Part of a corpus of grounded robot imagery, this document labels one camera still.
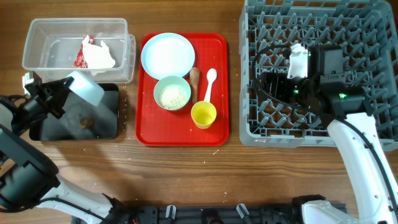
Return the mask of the yellow plastic cup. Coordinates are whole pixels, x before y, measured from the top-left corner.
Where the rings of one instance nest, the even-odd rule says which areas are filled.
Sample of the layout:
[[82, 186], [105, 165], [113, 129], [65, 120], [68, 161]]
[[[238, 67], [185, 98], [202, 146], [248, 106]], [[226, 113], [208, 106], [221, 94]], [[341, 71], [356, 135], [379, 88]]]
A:
[[191, 109], [192, 120], [200, 129], [209, 128], [215, 121], [216, 115], [215, 106], [207, 101], [199, 101]]

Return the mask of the brown carrot-like food piece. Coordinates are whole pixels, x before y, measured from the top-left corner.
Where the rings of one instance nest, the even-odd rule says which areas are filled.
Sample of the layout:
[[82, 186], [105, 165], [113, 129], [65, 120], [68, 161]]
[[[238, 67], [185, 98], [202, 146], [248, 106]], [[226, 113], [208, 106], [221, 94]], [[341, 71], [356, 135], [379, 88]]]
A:
[[198, 82], [200, 79], [200, 71], [196, 67], [192, 67], [190, 70], [190, 84], [192, 86], [192, 103], [195, 104], [198, 101]]

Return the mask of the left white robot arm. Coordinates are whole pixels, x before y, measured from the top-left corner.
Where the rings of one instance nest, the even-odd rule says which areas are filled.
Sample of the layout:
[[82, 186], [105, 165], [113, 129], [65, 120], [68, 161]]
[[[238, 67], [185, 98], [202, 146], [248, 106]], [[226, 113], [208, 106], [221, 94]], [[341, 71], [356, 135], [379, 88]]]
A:
[[103, 89], [79, 73], [47, 83], [33, 78], [25, 88], [29, 96], [1, 97], [1, 163], [13, 161], [1, 174], [1, 212], [51, 208], [75, 217], [77, 222], [133, 223], [134, 212], [125, 204], [63, 178], [49, 157], [21, 138], [48, 114], [60, 119], [69, 93], [97, 106]]

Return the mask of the red snack wrapper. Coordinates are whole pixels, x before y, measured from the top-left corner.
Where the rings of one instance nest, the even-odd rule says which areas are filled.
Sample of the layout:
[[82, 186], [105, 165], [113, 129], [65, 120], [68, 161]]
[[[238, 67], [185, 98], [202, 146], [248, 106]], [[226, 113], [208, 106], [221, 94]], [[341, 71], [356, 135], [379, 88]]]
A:
[[[88, 43], [89, 44], [93, 43], [93, 41], [94, 41], [94, 37], [93, 36], [85, 35], [83, 40], [85, 40], [86, 38], [88, 38]], [[74, 61], [73, 66], [75, 68], [88, 68], [88, 64], [87, 64], [87, 62], [86, 62], [86, 60], [84, 58], [84, 55], [83, 55], [83, 44], [81, 44], [80, 50], [77, 53], [77, 56], [76, 56], [76, 59]]]

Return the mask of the small light blue bowl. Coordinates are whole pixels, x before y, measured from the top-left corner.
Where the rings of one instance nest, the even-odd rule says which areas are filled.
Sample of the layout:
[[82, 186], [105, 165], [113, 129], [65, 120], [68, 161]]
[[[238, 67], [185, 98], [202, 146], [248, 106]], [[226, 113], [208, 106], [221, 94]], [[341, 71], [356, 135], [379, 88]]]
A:
[[67, 78], [73, 78], [69, 89], [93, 106], [99, 106], [104, 90], [92, 79], [79, 71], [71, 72]]

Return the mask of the green bowl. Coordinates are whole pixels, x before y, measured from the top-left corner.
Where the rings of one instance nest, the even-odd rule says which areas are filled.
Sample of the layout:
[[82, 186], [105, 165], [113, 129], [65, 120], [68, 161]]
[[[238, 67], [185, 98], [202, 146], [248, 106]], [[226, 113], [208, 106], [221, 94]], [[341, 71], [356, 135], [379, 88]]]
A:
[[182, 77], [165, 77], [154, 87], [155, 102], [168, 111], [182, 109], [189, 102], [191, 94], [190, 84]]

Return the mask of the brown food scrap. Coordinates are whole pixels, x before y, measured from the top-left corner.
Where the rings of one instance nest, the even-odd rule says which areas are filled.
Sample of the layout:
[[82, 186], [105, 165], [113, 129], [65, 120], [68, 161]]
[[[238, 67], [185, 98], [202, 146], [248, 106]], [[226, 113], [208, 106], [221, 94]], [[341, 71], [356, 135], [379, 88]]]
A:
[[90, 129], [94, 126], [94, 123], [95, 123], [95, 121], [92, 117], [87, 117], [87, 118], [81, 119], [79, 125], [80, 125], [81, 129]]

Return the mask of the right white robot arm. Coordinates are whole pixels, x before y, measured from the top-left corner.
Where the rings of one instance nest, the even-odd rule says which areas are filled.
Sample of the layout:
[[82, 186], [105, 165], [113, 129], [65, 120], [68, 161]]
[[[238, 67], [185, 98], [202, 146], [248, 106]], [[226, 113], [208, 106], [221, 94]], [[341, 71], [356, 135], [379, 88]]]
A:
[[325, 199], [308, 196], [297, 201], [298, 222], [397, 223], [397, 182], [377, 135], [371, 100], [361, 86], [346, 84], [343, 49], [273, 45], [258, 51], [251, 72], [262, 66], [260, 57], [279, 49], [290, 62], [288, 72], [256, 75], [256, 95], [320, 119], [343, 159], [359, 215], [354, 219]]

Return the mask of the white napkin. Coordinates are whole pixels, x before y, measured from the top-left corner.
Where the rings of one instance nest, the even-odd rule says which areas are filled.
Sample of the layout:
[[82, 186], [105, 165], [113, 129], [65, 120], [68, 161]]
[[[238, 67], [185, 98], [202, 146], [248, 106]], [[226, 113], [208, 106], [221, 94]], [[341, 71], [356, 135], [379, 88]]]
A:
[[116, 61], [112, 58], [109, 47], [101, 41], [100, 46], [90, 43], [90, 36], [86, 35], [82, 41], [82, 65], [81, 68], [89, 68], [91, 74], [96, 76], [104, 73], [108, 68], [113, 68]]

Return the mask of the white rice pile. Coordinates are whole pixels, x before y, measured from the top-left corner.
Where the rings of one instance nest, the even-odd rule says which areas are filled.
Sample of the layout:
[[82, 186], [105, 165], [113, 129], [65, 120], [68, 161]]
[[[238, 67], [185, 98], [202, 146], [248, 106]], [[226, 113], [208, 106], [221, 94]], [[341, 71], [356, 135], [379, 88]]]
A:
[[188, 95], [180, 85], [169, 85], [159, 95], [160, 105], [167, 110], [178, 110], [188, 101]]

